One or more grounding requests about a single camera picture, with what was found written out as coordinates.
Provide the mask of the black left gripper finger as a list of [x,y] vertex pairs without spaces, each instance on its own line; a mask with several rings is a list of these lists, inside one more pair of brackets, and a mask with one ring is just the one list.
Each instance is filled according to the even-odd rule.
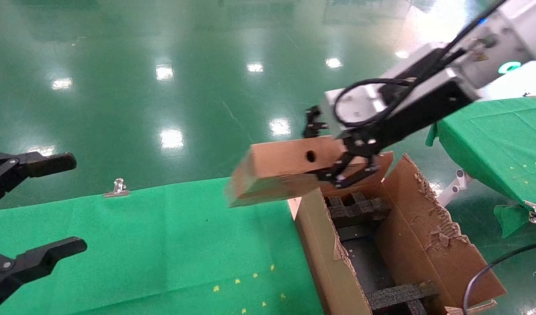
[[50,275],[60,260],[87,248],[82,238],[70,237],[30,249],[15,259],[0,254],[0,305],[23,285]]
[[40,152],[10,155],[0,152],[0,199],[28,178],[45,177],[77,167],[73,154],[42,156]]

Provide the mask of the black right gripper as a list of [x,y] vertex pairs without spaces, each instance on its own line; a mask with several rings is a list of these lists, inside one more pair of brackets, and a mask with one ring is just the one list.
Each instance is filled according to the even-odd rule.
[[[316,170],[316,177],[334,188],[351,187],[380,171],[381,167],[373,155],[472,104],[476,99],[477,93],[473,88],[464,90],[462,84],[448,80],[383,122],[349,131],[343,143],[350,153],[343,153],[332,166]],[[328,129],[328,124],[318,121],[320,116],[318,106],[306,110],[303,138],[316,138],[320,130]],[[355,163],[358,156],[361,156],[361,162]]]

